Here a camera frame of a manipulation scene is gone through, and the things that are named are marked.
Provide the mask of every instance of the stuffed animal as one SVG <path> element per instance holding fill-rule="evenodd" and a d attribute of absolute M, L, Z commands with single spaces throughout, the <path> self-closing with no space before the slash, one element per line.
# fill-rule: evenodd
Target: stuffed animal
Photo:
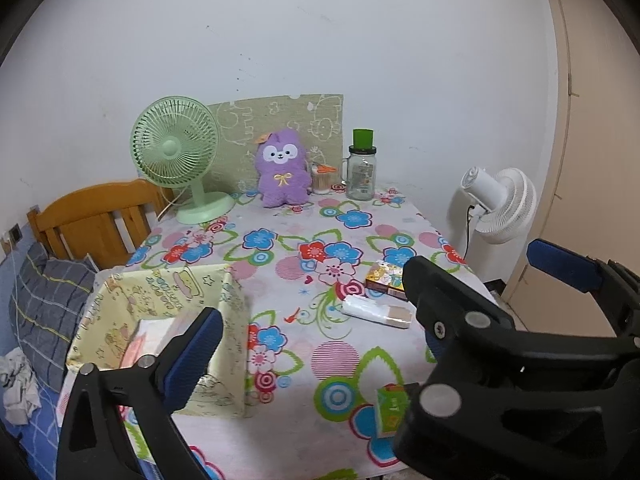
<path fill-rule="evenodd" d="M 260 174 L 258 190 L 262 205 L 301 205 L 308 201 L 311 175 L 305 169 L 306 150 L 298 132 L 291 128 L 261 137 L 255 154 L 255 169 Z"/>

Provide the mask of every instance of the crumpled towel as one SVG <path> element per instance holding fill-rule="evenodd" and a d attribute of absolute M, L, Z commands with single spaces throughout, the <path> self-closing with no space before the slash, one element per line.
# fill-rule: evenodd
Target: crumpled towel
<path fill-rule="evenodd" d="M 0 356 L 0 384 L 4 386 L 6 420 L 15 426 L 28 424 L 31 414 L 40 407 L 40 397 L 36 375 L 20 348 Z"/>

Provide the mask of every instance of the green desk fan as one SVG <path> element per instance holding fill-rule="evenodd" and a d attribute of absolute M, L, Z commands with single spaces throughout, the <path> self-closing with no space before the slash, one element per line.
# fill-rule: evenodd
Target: green desk fan
<path fill-rule="evenodd" d="M 209 222 L 235 204 L 227 193 L 205 193 L 202 187 L 216 158 L 218 133 L 205 105 L 180 96 L 149 105 L 131 131 L 131 156 L 147 180 L 161 187 L 191 187 L 191 198 L 178 208 L 182 224 Z"/>

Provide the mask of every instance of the door frame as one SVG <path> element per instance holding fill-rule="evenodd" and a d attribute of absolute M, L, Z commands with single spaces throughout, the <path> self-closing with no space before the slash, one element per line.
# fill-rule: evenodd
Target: door frame
<path fill-rule="evenodd" d="M 538 208 L 533 217 L 527 242 L 524 245 L 516 266 L 506 283 L 502 298 L 509 303 L 513 293 L 522 279 L 527 266 L 527 247 L 529 242 L 539 238 L 545 228 L 546 221 L 551 211 L 551 203 L 553 201 L 558 181 L 560 179 L 560 171 L 562 169 L 562 161 L 564 160 L 564 150 L 566 148 L 567 134 L 569 130 L 569 110 L 571 107 L 571 59 L 569 52 L 569 40 L 566 31 L 566 22 L 564 11 L 562 10 L 561 0 L 548 0 L 551 7 L 551 17 L 553 19 L 554 31 L 556 34 L 556 50 L 558 51 L 558 113 L 556 115 L 556 130 L 554 134 L 554 143 L 551 148 L 551 158 L 549 160 L 549 168 L 546 173 L 545 185 L 540 193 Z"/>

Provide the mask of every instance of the white fan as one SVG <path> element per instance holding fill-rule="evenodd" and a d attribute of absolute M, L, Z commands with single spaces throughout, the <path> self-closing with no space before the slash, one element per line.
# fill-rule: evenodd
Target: white fan
<path fill-rule="evenodd" d="M 470 168 L 460 187 L 476 203 L 470 218 L 478 216 L 475 231 L 490 244 L 503 244 L 529 225 L 536 209 L 536 188 L 522 171 L 507 168 L 495 176 Z"/>

